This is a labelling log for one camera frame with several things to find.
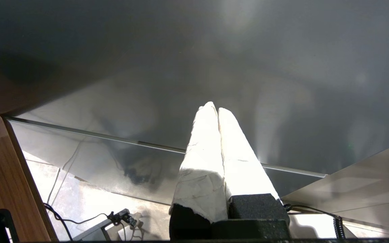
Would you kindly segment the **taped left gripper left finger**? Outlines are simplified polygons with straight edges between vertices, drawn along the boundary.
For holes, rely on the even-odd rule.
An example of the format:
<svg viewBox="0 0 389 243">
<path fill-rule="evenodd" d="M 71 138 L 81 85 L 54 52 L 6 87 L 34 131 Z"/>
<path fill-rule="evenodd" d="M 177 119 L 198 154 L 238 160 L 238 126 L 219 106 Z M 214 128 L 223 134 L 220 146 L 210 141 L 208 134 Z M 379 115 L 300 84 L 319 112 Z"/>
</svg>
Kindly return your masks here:
<svg viewBox="0 0 389 243">
<path fill-rule="evenodd" d="M 218 113 L 199 107 L 179 169 L 169 211 L 171 240 L 210 239 L 214 223 L 228 220 Z"/>
</svg>

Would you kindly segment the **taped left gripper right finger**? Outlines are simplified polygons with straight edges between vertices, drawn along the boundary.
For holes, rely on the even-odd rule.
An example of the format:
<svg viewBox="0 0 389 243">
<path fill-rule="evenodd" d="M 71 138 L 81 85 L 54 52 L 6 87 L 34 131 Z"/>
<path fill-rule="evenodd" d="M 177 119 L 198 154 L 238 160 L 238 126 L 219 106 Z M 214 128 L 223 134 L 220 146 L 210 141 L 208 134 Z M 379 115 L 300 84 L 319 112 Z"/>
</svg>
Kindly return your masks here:
<svg viewBox="0 0 389 243">
<path fill-rule="evenodd" d="M 244 220 L 290 218 L 271 180 L 256 157 L 236 117 L 218 110 L 221 154 L 224 166 L 228 217 Z"/>
</svg>

